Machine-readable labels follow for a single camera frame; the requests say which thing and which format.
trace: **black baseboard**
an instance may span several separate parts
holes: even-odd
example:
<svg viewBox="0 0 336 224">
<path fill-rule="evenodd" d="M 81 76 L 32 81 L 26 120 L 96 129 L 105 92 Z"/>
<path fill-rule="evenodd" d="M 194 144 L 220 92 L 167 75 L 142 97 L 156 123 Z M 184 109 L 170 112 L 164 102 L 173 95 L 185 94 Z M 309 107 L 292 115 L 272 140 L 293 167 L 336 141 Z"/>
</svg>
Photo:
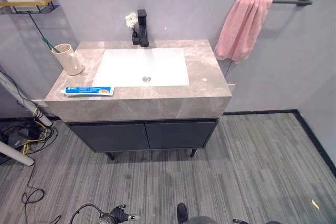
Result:
<svg viewBox="0 0 336 224">
<path fill-rule="evenodd" d="M 294 115 L 295 115 L 296 119 L 299 121 L 299 123 L 301 124 L 301 126 L 304 129 L 304 131 L 306 132 L 306 134 L 308 135 L 309 139 L 312 141 L 312 143 L 315 146 L 315 148 L 317 149 L 317 151 L 322 156 L 325 163 L 328 165 L 328 167 L 331 170 L 331 172 L 333 173 L 333 175 L 336 177 L 336 166 L 332 162 L 329 155 L 326 153 L 325 149 L 323 148 L 323 146 L 320 143 L 320 141 L 318 140 L 318 138 L 315 136 L 313 130 L 309 127 L 308 123 L 305 121 L 305 119 L 302 117 L 302 115 L 300 114 L 300 112 L 298 110 L 296 110 Z"/>
<path fill-rule="evenodd" d="M 330 171 L 333 173 L 333 175 L 336 177 L 336 166 L 332 162 L 331 158 L 323 148 L 322 144 L 318 140 L 318 138 L 315 136 L 313 130 L 309 127 L 308 123 L 305 121 L 305 119 L 302 117 L 300 112 L 296 109 L 294 110 L 262 110 L 262 111 L 238 111 L 238 112 L 224 112 L 223 115 L 253 115 L 253 114 L 275 114 L 275 113 L 293 113 L 295 118 L 299 121 L 301 127 L 309 137 L 310 141 L 313 143 L 317 151 L 322 156 L 324 162 L 329 167 Z"/>
<path fill-rule="evenodd" d="M 60 120 L 57 116 L 48 116 L 49 120 L 51 121 L 58 121 Z M 22 122 L 22 121 L 31 121 L 34 118 L 0 118 L 0 122 Z"/>
<path fill-rule="evenodd" d="M 237 111 L 237 112 L 224 112 L 223 115 L 255 115 L 255 114 L 295 113 L 296 111 L 298 111 L 298 110 Z"/>
</svg>

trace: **cup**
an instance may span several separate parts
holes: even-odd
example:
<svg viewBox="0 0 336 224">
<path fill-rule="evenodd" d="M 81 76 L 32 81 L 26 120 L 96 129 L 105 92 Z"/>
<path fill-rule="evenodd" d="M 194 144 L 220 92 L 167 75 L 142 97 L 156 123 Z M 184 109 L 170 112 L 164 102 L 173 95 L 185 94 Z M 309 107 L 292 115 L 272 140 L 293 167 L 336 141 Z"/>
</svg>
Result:
<svg viewBox="0 0 336 224">
<path fill-rule="evenodd" d="M 75 76 L 83 71 L 83 66 L 79 63 L 73 48 L 70 44 L 59 44 L 51 52 L 55 55 L 65 72 L 70 76 Z"/>
</svg>

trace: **white pole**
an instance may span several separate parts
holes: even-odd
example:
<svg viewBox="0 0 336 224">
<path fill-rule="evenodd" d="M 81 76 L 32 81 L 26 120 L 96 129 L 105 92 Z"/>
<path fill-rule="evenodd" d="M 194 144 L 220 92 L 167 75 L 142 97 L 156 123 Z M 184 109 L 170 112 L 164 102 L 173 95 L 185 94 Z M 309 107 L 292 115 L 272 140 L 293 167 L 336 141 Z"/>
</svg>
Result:
<svg viewBox="0 0 336 224">
<path fill-rule="evenodd" d="M 35 116 L 36 114 L 41 114 L 42 116 L 40 116 L 39 118 L 41 123 L 43 123 L 45 126 L 52 125 L 48 117 L 46 117 L 40 111 L 39 108 L 36 108 L 36 105 L 32 103 L 21 91 L 19 94 L 15 85 L 1 72 L 0 72 L 0 83 L 2 84 L 2 86 L 4 86 L 5 89 L 8 90 L 9 93 L 12 94 L 12 96 L 15 97 L 17 101 L 19 101 L 19 103 L 21 103 L 24 107 L 26 107 L 33 114 L 33 116 Z"/>
<path fill-rule="evenodd" d="M 12 159 L 15 159 L 16 161 L 19 161 L 24 165 L 31 166 L 34 163 L 34 160 L 32 158 L 23 155 L 21 152 L 18 152 L 17 150 L 13 149 L 12 147 L 8 146 L 7 144 L 1 141 L 0 141 L 0 152 L 7 155 L 8 157 L 11 157 Z"/>
</svg>

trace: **faucet handle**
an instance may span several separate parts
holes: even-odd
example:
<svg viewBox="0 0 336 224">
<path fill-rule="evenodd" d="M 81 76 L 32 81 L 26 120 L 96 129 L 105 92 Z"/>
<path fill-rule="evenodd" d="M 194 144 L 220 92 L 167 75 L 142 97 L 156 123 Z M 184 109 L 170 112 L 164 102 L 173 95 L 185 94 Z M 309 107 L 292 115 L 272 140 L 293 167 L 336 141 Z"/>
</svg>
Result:
<svg viewBox="0 0 336 224">
<path fill-rule="evenodd" d="M 140 9 L 140 10 L 138 10 L 138 17 L 141 17 L 141 18 L 143 18 L 143 17 L 147 17 L 147 13 L 146 13 L 146 10 L 145 9 Z"/>
</svg>

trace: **cabinet leg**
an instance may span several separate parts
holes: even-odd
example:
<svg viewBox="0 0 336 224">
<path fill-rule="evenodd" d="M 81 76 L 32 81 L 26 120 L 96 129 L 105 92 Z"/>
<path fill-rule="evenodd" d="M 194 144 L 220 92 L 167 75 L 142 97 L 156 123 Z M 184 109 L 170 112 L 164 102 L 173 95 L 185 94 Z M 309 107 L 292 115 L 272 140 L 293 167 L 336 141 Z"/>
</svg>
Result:
<svg viewBox="0 0 336 224">
<path fill-rule="evenodd" d="M 195 154 L 196 154 L 196 152 L 197 152 L 197 149 L 193 149 L 193 150 L 191 151 L 191 155 L 190 155 L 190 157 L 194 157 Z"/>
<path fill-rule="evenodd" d="M 114 156 L 110 152 L 105 153 L 111 160 L 114 160 Z"/>
</svg>

